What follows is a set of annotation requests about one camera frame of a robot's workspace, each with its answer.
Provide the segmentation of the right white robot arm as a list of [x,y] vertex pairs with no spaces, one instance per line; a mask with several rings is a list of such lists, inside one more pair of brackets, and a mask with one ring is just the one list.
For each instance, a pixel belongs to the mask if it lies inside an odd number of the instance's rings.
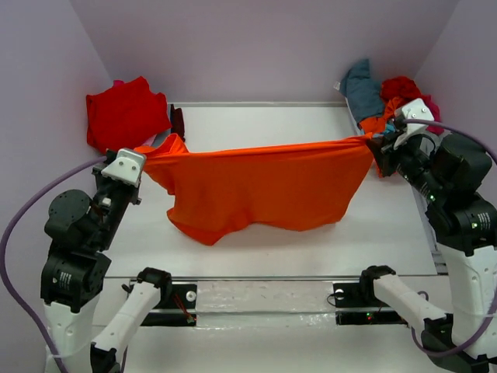
[[360,275],[359,299],[383,302],[410,327],[414,344],[451,372],[487,372],[496,363],[496,209],[478,188],[495,154],[462,134],[449,134],[430,154],[419,136],[367,142],[383,176],[397,173],[427,202],[426,217],[447,266],[452,311],[432,304],[387,266]]

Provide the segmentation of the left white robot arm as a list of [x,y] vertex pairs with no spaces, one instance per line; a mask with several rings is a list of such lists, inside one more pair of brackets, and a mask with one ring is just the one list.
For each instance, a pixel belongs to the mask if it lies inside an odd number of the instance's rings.
[[156,306],[172,297],[170,273],[144,268],[128,296],[98,336],[92,322],[111,260],[105,255],[129,204],[139,204],[142,161],[107,161],[94,167],[97,191],[67,190],[53,199],[44,227],[51,244],[41,274],[50,338],[57,351],[47,371],[121,372],[125,351]]

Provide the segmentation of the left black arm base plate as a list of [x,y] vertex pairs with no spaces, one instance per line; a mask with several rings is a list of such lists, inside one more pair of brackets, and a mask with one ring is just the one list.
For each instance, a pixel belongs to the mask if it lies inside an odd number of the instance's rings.
[[145,317],[145,327],[195,327],[197,284],[173,282],[169,298],[163,298]]

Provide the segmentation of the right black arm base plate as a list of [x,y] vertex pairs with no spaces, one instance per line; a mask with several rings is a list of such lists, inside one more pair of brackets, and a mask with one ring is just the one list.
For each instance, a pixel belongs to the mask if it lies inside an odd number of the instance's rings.
[[338,326],[407,325],[390,306],[368,298],[356,282],[334,283],[327,302],[335,308]]

